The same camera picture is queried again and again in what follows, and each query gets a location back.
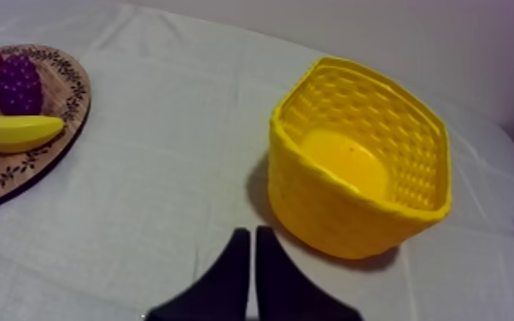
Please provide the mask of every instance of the yellow basket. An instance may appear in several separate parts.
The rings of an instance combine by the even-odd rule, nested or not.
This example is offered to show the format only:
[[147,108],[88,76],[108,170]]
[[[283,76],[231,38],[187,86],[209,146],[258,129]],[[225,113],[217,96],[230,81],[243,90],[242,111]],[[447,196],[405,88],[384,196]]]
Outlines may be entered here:
[[417,98],[351,61],[317,61],[273,111],[269,196],[310,246],[380,254],[450,210],[448,138]]

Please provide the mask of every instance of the table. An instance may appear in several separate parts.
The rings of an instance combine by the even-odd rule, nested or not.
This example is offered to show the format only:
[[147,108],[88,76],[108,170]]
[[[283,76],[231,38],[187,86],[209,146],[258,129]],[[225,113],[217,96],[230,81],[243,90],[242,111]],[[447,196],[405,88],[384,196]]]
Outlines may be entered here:
[[[32,2],[0,8],[0,45],[76,56],[92,110],[55,170],[0,206],[0,321],[138,320],[201,276],[233,228],[274,224],[268,118],[324,53],[126,3]],[[451,214],[370,260],[282,244],[367,321],[514,320],[514,144],[397,80],[447,124]]]

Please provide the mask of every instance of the grapes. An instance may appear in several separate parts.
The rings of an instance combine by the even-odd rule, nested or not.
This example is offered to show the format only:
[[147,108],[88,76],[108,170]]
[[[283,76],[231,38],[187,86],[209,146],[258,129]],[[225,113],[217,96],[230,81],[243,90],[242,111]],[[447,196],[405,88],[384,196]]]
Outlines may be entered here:
[[42,83],[26,55],[11,55],[0,67],[0,111],[6,115],[40,114]]

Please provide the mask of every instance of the yellow banana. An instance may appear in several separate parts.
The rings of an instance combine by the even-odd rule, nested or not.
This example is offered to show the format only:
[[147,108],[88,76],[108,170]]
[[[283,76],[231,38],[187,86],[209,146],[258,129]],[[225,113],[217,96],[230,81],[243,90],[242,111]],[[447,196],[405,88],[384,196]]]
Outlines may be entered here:
[[49,142],[64,121],[49,116],[0,116],[0,153],[22,153]]

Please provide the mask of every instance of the round wooden plate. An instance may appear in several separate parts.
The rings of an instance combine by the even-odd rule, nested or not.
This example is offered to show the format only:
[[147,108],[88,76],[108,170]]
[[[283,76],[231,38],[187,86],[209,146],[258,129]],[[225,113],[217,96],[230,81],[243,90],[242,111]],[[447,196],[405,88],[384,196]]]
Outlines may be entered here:
[[0,155],[0,203],[35,184],[69,150],[90,110],[90,81],[70,55],[50,47],[20,44],[0,48],[7,58],[22,54],[36,65],[42,81],[42,114],[60,117],[64,130],[51,142],[23,154]]

